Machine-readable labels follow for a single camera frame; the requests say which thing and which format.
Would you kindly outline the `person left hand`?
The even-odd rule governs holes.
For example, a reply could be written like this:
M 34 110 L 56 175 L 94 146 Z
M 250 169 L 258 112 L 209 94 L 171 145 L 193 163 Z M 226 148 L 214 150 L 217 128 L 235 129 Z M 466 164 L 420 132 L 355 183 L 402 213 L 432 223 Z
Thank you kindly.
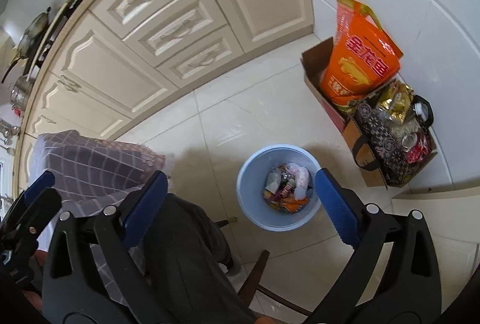
M 46 251 L 37 250 L 32 256 L 31 262 L 35 264 L 35 267 L 40 270 L 40 272 L 43 271 L 47 254 Z M 24 290 L 23 295 L 38 312 L 42 313 L 42 299 L 36 292 Z

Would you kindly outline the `person right hand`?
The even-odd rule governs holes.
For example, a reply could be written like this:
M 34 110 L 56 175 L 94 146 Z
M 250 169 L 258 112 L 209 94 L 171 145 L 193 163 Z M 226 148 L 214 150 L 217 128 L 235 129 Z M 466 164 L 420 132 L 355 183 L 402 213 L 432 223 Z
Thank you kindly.
M 275 324 L 275 321 L 271 317 L 261 316 L 256 319 L 255 324 Z

